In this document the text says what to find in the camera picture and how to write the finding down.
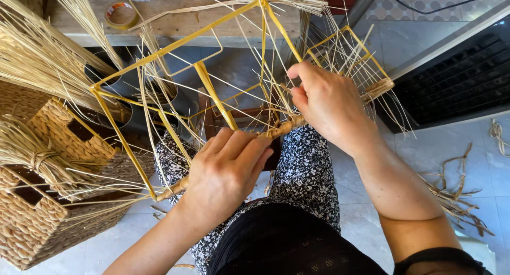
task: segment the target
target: black and white floral pants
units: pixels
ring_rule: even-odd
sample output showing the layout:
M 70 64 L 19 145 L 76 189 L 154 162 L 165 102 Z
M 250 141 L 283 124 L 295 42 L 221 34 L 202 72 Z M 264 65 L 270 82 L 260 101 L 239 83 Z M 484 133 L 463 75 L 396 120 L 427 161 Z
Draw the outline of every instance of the black and white floral pants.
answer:
M 185 148 L 193 158 L 196 151 Z M 188 174 L 188 164 L 168 132 L 163 141 L 157 144 L 156 156 L 164 174 L 161 174 L 156 162 L 156 171 L 163 186 L 172 185 Z M 178 194 L 169 201 L 174 206 L 180 198 L 181 194 Z M 282 155 L 269 196 L 251 204 L 241 204 L 229 219 L 191 248 L 200 274 L 206 274 L 212 253 L 228 227 L 241 214 L 268 203 L 286 203 L 301 207 L 326 221 L 340 233 L 340 208 L 328 142 L 310 125 L 297 128 L 284 136 Z

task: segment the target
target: metal wire frame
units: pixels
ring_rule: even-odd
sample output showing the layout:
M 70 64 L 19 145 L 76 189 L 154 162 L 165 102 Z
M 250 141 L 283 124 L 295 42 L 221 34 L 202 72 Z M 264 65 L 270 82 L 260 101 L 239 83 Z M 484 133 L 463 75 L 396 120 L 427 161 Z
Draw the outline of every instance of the metal wire frame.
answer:
M 269 14 L 269 17 L 273 20 L 274 24 L 277 26 L 277 28 L 280 31 L 280 33 L 282 33 L 283 37 L 285 38 L 287 44 L 289 45 L 289 47 L 290 47 L 290 49 L 292 51 L 292 53 L 297 58 L 297 60 L 299 62 L 301 62 L 302 58 L 299 56 L 299 53 L 297 52 L 296 48 L 292 44 L 292 41 L 290 40 L 289 36 L 287 35 L 287 32 L 285 31 L 284 27 L 278 21 L 276 15 L 274 14 L 274 12 L 273 12 L 271 6 L 269 5 L 269 3 L 267 2 L 267 0 L 254 0 L 251 3 L 249 3 L 249 4 L 245 5 L 245 6 L 243 6 L 243 7 L 239 8 L 239 9 L 237 9 L 237 10 L 235 10 L 235 11 L 233 11 L 233 12 L 227 14 L 227 15 L 225 15 L 224 17 L 214 21 L 213 23 L 203 27 L 202 29 L 200 29 L 200 30 L 190 34 L 189 36 L 186 36 L 186 37 L 184 37 L 184 38 L 182 38 L 182 39 L 180 39 L 180 40 L 178 40 L 178 41 L 168 45 L 167 47 L 164 47 L 164 48 L 160 49 L 159 51 L 157 51 L 156 53 L 151 54 L 150 56 L 147 56 L 147 57 L 144 57 L 142 59 L 137 60 L 136 63 L 130 65 L 129 67 L 126 67 L 123 70 L 118 71 L 117 73 L 114 73 L 114 74 L 112 74 L 110 76 L 107 76 L 106 78 L 102 79 L 98 83 L 95 83 L 92 86 L 90 86 L 90 88 L 89 88 L 90 92 L 97 98 L 97 101 L 101 105 L 101 108 L 104 110 L 106 117 L 108 118 L 108 120 L 110 121 L 113 129 L 117 133 L 117 135 L 119 137 L 119 140 L 122 143 L 122 146 L 124 147 L 124 149 L 127 152 L 128 156 L 131 158 L 131 161 L 133 161 L 133 164 L 135 165 L 135 167 L 136 167 L 138 173 L 140 174 L 140 176 L 142 177 L 143 182 L 147 186 L 149 194 L 150 194 L 150 196 L 152 197 L 153 200 L 156 200 L 156 194 L 154 192 L 154 189 L 153 189 L 152 185 L 150 184 L 150 182 L 149 182 L 149 180 L 147 178 L 147 175 L 145 174 L 144 170 L 140 166 L 140 163 L 136 159 L 133 151 L 131 150 L 130 146 L 128 145 L 128 143 L 126 142 L 124 136 L 122 135 L 120 129 L 118 128 L 117 124 L 113 120 L 113 117 L 112 117 L 108 107 L 106 106 L 106 103 L 103 100 L 102 96 L 113 97 L 113 98 L 116 98 L 116 99 L 119 99 L 119 100 L 123 100 L 123 101 L 129 102 L 129 103 L 134 104 L 134 105 L 139 105 L 139 106 L 143 106 L 143 104 L 138 103 L 136 101 L 129 100 L 129 99 L 121 97 L 121 96 L 117 96 L 117 95 L 105 92 L 105 91 L 103 91 L 101 89 L 101 84 L 105 83 L 106 81 L 111 80 L 114 77 L 120 76 L 120 75 L 126 73 L 127 71 L 130 71 L 130 70 L 133 70 L 135 68 L 141 67 L 141 66 L 143 66 L 145 64 L 148 64 L 148 63 L 156 60 L 158 57 L 163 57 L 165 54 L 171 52 L 172 50 L 177 49 L 178 47 L 180 47 L 180 46 L 182 46 L 182 45 L 184 45 L 186 43 L 188 43 L 189 41 L 195 39 L 196 37 L 200 36 L 201 34 L 207 32 L 209 30 L 212 30 L 213 27 L 215 27 L 215 26 L 217 26 L 219 24 L 222 24 L 222 23 L 226 22 L 227 20 L 230 20 L 230 19 L 232 19 L 232 18 L 234 18 L 236 16 L 239 16 L 240 14 L 242 14 L 242 13 L 244 13 L 244 12 L 254 8 L 254 7 L 257 7 L 257 6 L 265 8 L 267 10 L 267 12 Z M 262 50 L 263 50 L 263 53 L 264 53 L 264 50 L 265 50 L 265 37 L 266 37 L 265 36 L 265 18 L 263 17 L 263 34 L 262 34 Z M 234 121 L 234 119 L 232 117 L 231 112 L 230 111 L 226 111 L 226 109 L 223 106 L 221 100 L 218 98 L 218 96 L 216 95 L 216 92 L 214 91 L 214 87 L 213 87 L 213 85 L 211 83 L 211 79 L 209 78 L 209 75 L 207 73 L 205 64 L 203 63 L 203 60 L 194 63 L 193 67 L 196 69 L 196 71 L 197 71 L 198 75 L 200 76 L 204 86 L 206 87 L 209 95 L 213 98 L 215 106 L 220 110 L 220 112 L 223 115 L 223 117 L 225 118 L 228 126 L 230 128 L 232 128 L 232 129 L 234 129 L 234 130 L 237 130 L 238 127 L 237 127 L 237 124 L 235 123 L 235 121 Z M 191 117 L 180 116 L 180 115 L 177 115 L 177 114 L 174 114 L 174 113 L 171 113 L 171 112 L 162 111 L 162 110 L 154 108 L 154 107 L 148 107 L 148 108 L 151 109 L 151 110 L 156 111 L 159 114 L 159 116 L 161 117 L 161 119 L 163 121 L 163 124 L 164 124 L 165 128 L 167 128 L 167 130 L 169 131 L 171 137 L 174 139 L 174 141 L 177 143 L 177 146 L 180 148 L 181 152 L 183 154 L 186 154 L 186 150 L 184 149 L 184 147 L 182 147 L 182 143 L 179 141 L 179 138 L 177 137 L 177 134 L 175 133 L 175 131 L 171 128 L 170 123 L 168 122 L 168 119 L 166 118 L 165 114 L 176 116 L 176 117 L 181 117 L 182 119 L 187 119 L 187 120 L 189 120 Z
M 339 31 L 333 33 L 332 35 L 330 35 L 329 37 L 327 37 L 326 39 L 322 40 L 321 42 L 315 44 L 314 46 L 310 47 L 308 50 L 307 50 L 307 54 L 310 55 L 310 57 L 312 57 L 312 59 L 314 59 L 315 63 L 317 64 L 317 66 L 321 67 L 322 68 L 322 65 L 319 61 L 319 59 L 317 59 L 317 57 L 315 56 L 315 54 L 312 52 L 312 49 L 315 49 L 317 48 L 318 46 L 321 46 L 322 44 L 328 42 L 329 40 L 331 40 L 333 37 L 336 37 L 337 35 L 342 35 L 344 32 L 348 31 L 350 33 L 350 35 L 354 38 L 354 40 L 356 40 L 356 42 L 358 43 L 358 45 L 361 47 L 361 49 L 363 49 L 365 51 L 365 55 L 363 57 L 360 58 L 360 60 L 358 60 L 356 63 L 352 64 L 351 66 L 356 66 L 358 65 L 359 63 L 365 61 L 365 60 L 368 60 L 368 59 L 371 59 L 374 64 L 377 66 L 377 68 L 379 69 L 379 71 L 382 72 L 382 74 L 386 77 L 386 78 L 389 78 L 389 76 L 386 74 L 386 72 L 383 70 L 383 68 L 379 65 L 379 63 L 377 62 L 377 60 L 375 60 L 375 58 L 373 57 L 373 54 L 370 53 L 368 51 L 368 49 L 365 47 L 365 45 L 363 44 L 363 42 L 360 40 L 360 38 L 358 38 L 356 36 L 356 34 L 354 34 L 354 31 L 352 31 L 351 27 L 349 27 L 348 25 L 342 27 Z
M 124 139 L 124 136 L 122 135 L 120 129 L 118 128 L 118 126 L 116 125 L 115 121 L 113 120 L 113 117 L 108 109 L 108 107 L 106 106 L 106 103 L 105 101 L 103 100 L 102 96 L 107 96 L 107 97 L 113 97 L 113 98 L 116 98 L 116 99 L 119 99 L 119 100 L 123 100 L 123 101 L 126 101 L 126 102 L 129 102 L 131 104 L 134 104 L 134 105 L 138 105 L 138 106 L 144 106 L 142 103 L 139 103 L 139 102 L 136 102 L 136 101 L 132 101 L 130 99 L 127 99 L 127 98 L 124 98 L 122 96 L 117 96 L 117 95 L 114 95 L 114 94 L 111 94 L 111 93 L 108 93 L 108 92 L 105 92 L 101 89 L 101 84 L 102 83 L 105 83 L 106 81 L 109 81 L 111 80 L 112 78 L 114 77 L 117 77 L 117 76 L 120 76 L 124 73 L 126 73 L 127 71 L 130 71 L 130 70 L 133 70 L 135 68 L 139 68 L 145 64 L 148 64 L 154 60 L 157 60 L 158 57 L 163 57 L 165 54 L 168 54 L 169 52 L 177 49 L 178 47 L 188 43 L 189 41 L 193 40 L 194 38 L 200 36 L 201 34 L 209 31 L 209 30 L 212 30 L 213 31 L 213 28 L 219 24 L 222 24 L 232 18 L 235 18 L 236 16 L 239 16 L 241 15 L 242 13 L 254 8 L 254 7 L 261 7 L 263 9 L 266 9 L 267 10 L 267 13 L 269 15 L 269 17 L 271 18 L 271 20 L 273 21 L 273 23 L 276 25 L 278 31 L 280 31 L 280 33 L 283 35 L 285 41 L 287 42 L 287 44 L 289 45 L 289 48 L 292 52 L 292 54 L 294 55 L 294 57 L 296 57 L 297 61 L 298 62 L 302 62 L 303 59 L 302 57 L 300 56 L 299 52 L 296 50 L 294 44 L 292 43 L 292 41 L 290 40 L 287 32 L 285 31 L 284 27 L 282 26 L 282 24 L 278 21 L 276 15 L 274 14 L 270 4 L 267 2 L 267 0 L 254 0 L 252 1 L 251 3 L 249 4 L 246 4 L 245 6 L 225 15 L 224 17 L 214 21 L 213 23 L 203 27 L 202 29 L 190 34 L 189 36 L 187 37 L 184 37 L 162 49 L 160 49 L 159 51 L 157 51 L 156 53 L 153 53 L 151 54 L 150 56 L 147 56 L 147 57 L 144 57 L 142 59 L 139 59 L 137 60 L 136 63 L 130 65 L 129 67 L 126 67 L 124 68 L 123 70 L 120 70 L 118 71 L 117 73 L 114 73 L 110 76 L 107 76 L 106 78 L 102 79 L 101 81 L 99 81 L 98 83 L 95 83 L 93 84 L 92 86 L 90 86 L 90 91 L 91 93 L 97 98 L 97 101 L 99 102 L 99 104 L 101 105 L 102 109 L 104 110 L 105 112 L 105 115 L 106 117 L 108 118 L 108 120 L 110 121 L 113 129 L 115 130 L 115 132 L 117 133 L 118 137 L 119 137 L 119 140 L 120 142 L 122 143 L 124 149 L 126 150 L 128 156 L 131 158 L 133 164 L 136 166 L 137 168 L 137 171 L 139 172 L 140 176 L 142 177 L 142 180 L 144 181 L 145 185 L 147 186 L 147 189 L 149 191 L 149 194 L 150 196 L 152 197 L 152 199 L 154 201 L 156 201 L 156 194 L 154 192 L 154 188 L 152 187 L 151 183 L 149 182 L 148 178 L 147 178 L 147 175 L 145 174 L 144 170 L 142 169 L 142 167 L 140 166 L 140 163 L 138 162 L 138 160 L 136 159 L 133 151 L 131 150 L 130 146 L 128 145 L 128 143 L 126 142 L 126 140 Z M 377 63 L 377 61 L 372 57 L 372 55 L 369 53 L 369 51 L 365 48 L 365 46 L 363 45 L 363 43 L 360 41 L 360 39 L 358 37 L 356 37 L 354 35 L 354 32 L 348 27 L 348 26 L 345 26 L 343 27 L 341 30 L 339 30 L 338 32 L 336 32 L 335 34 L 331 35 L 330 37 L 327 37 L 325 40 L 323 40 L 322 42 L 316 44 L 315 46 L 309 48 L 309 50 L 307 50 L 307 53 L 310 54 L 313 59 L 315 60 L 315 63 L 322 67 L 320 65 L 320 62 L 319 60 L 315 57 L 315 55 L 313 55 L 313 53 L 311 52 L 311 50 L 313 48 L 316 48 L 317 46 L 319 45 L 322 45 L 323 43 L 325 43 L 326 41 L 330 40 L 332 37 L 335 37 L 338 33 L 340 33 L 340 35 L 342 33 L 344 33 L 345 31 L 349 31 L 351 33 L 351 35 L 354 37 L 354 39 L 358 42 L 358 45 L 360 45 L 360 47 L 368 54 L 370 55 L 369 57 L 365 57 L 365 58 L 362 58 L 362 60 L 360 61 L 363 61 L 367 58 L 371 58 L 375 64 L 377 65 L 377 67 L 380 69 L 380 71 L 382 71 L 382 73 L 388 77 L 386 75 L 386 73 L 383 71 L 383 69 L 381 68 L 381 66 L 379 65 L 379 63 Z M 263 92 L 264 92 L 264 96 L 267 98 L 268 95 L 267 95 L 267 91 L 265 90 L 264 86 L 263 86 L 263 76 L 264 76 L 264 64 L 265 64 L 265 58 L 264 58 L 264 54 L 265 54 L 265 48 L 266 48 L 266 19 L 265 19 L 265 16 L 262 15 L 262 62 L 261 62 L 261 75 L 260 75 L 260 82 L 256 85 L 253 85 L 252 87 L 244 90 L 244 91 L 241 91 L 239 93 L 237 93 L 236 95 L 234 96 L 231 96 L 229 97 L 228 99 L 224 100 L 224 101 L 228 101 L 232 98 L 235 98 L 243 93 L 246 93 L 256 87 L 261 87 Z M 175 116 L 175 117 L 180 117 L 181 119 L 184 119 L 184 120 L 188 120 L 188 122 L 192 125 L 191 123 L 191 119 L 203 112 L 206 112 L 208 109 L 212 109 L 213 107 L 217 107 L 217 109 L 219 109 L 220 113 L 223 115 L 224 119 L 226 120 L 228 126 L 230 128 L 232 128 L 233 130 L 237 130 L 238 127 L 237 127 L 237 124 L 235 122 L 235 120 L 233 119 L 233 116 L 231 114 L 230 111 L 227 111 L 225 109 L 225 107 L 223 106 L 223 102 L 224 101 L 221 101 L 218 97 L 218 95 L 216 94 L 215 90 L 214 90 L 214 87 L 212 85 L 212 82 L 211 82 L 211 79 L 209 78 L 209 74 L 207 73 L 207 69 L 206 69 L 206 66 L 205 64 L 203 63 L 204 60 L 210 58 L 210 57 L 213 57 L 214 55 L 217 55 L 219 54 L 221 51 L 223 51 L 223 47 L 221 47 L 221 50 L 214 53 L 213 55 L 205 58 L 205 59 L 202 59 L 196 63 L 193 63 L 191 65 L 189 65 L 188 67 L 184 68 L 183 70 L 186 70 L 188 68 L 190 68 L 191 66 L 193 66 L 195 68 L 195 70 L 197 71 L 199 77 L 201 78 L 201 81 L 202 83 L 204 84 L 204 87 L 207 89 L 208 93 L 209 93 L 209 96 L 213 99 L 214 101 L 214 105 L 213 106 L 210 106 L 209 108 L 207 109 L 204 109 L 203 111 L 199 111 L 197 113 L 195 113 L 194 115 L 191 115 L 191 116 L 181 116 L 181 115 L 178 115 L 178 114 L 174 114 L 174 113 L 171 113 L 171 112 L 167 112 L 167 111 L 162 111 L 160 109 L 157 109 L 157 108 L 154 108 L 154 107 L 150 107 L 150 106 L 147 106 L 146 108 L 148 109 L 151 109 L 153 111 L 156 111 L 160 118 L 162 119 L 163 121 L 163 125 L 165 126 L 165 128 L 167 128 L 167 130 L 169 131 L 170 133 L 170 136 L 172 137 L 172 139 L 176 142 L 177 144 L 177 147 L 180 149 L 180 151 L 182 152 L 183 155 L 185 155 L 185 157 L 187 159 L 189 159 L 189 156 L 187 156 L 187 152 L 186 150 L 184 149 L 184 147 L 182 146 L 182 143 L 180 142 L 177 134 L 175 133 L 174 129 L 171 128 L 170 126 L 170 123 L 168 122 L 168 119 L 166 118 L 166 115 L 171 115 L 171 116 Z M 283 96 L 283 91 L 280 89 L 280 87 L 278 85 L 275 86 L 276 87 L 276 90 L 278 92 L 278 94 L 280 96 Z

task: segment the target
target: woman's right hand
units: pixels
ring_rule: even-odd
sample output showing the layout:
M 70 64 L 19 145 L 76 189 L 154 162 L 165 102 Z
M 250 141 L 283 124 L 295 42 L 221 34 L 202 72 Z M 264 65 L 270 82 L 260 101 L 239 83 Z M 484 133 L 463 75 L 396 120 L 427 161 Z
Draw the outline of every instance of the woman's right hand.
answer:
M 308 62 L 293 65 L 287 75 L 291 79 L 301 77 L 301 86 L 292 88 L 292 101 L 328 141 L 353 158 L 382 142 L 351 79 Z

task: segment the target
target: woman's left hand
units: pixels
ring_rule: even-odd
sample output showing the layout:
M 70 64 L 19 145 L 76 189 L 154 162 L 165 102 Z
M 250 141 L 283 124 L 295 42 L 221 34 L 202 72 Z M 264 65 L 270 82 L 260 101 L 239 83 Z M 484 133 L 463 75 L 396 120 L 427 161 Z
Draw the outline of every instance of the woman's left hand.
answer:
M 273 150 L 271 138 L 222 128 L 191 162 L 186 192 L 175 206 L 209 232 L 250 194 Z

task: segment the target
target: masking tape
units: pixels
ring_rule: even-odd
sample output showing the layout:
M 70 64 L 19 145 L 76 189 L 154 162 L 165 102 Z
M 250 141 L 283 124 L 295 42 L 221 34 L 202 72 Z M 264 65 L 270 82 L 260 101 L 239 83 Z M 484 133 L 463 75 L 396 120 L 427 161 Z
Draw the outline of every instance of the masking tape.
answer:
M 111 20 L 112 13 L 119 7 L 127 7 L 127 8 L 130 8 L 131 10 L 133 10 L 134 11 L 133 17 L 130 18 L 125 23 L 113 23 Z M 129 29 L 129 28 L 135 26 L 135 24 L 138 22 L 138 19 L 139 19 L 138 13 L 136 13 L 136 11 L 133 9 L 133 7 L 131 5 L 129 5 L 129 3 L 125 3 L 125 2 L 113 3 L 113 4 L 109 5 L 105 11 L 106 23 L 108 25 L 110 25 L 112 28 L 115 28 L 118 30 L 126 30 L 126 29 Z

